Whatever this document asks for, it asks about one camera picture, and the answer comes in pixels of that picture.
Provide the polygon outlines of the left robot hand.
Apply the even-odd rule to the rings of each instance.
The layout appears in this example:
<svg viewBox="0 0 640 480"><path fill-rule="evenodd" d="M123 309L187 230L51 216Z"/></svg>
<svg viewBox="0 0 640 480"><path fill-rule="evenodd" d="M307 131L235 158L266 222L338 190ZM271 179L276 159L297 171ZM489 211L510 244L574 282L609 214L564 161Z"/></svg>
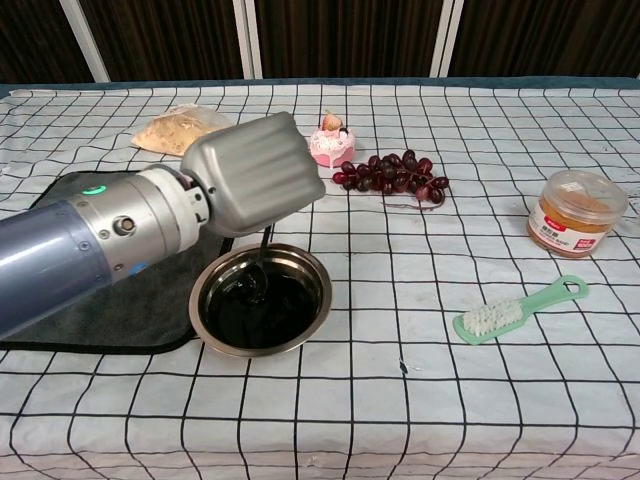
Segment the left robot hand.
<svg viewBox="0 0 640 480"><path fill-rule="evenodd" d="M287 112L200 137L180 170L207 196L208 227L227 238L256 233L326 193L307 141Z"/></svg>

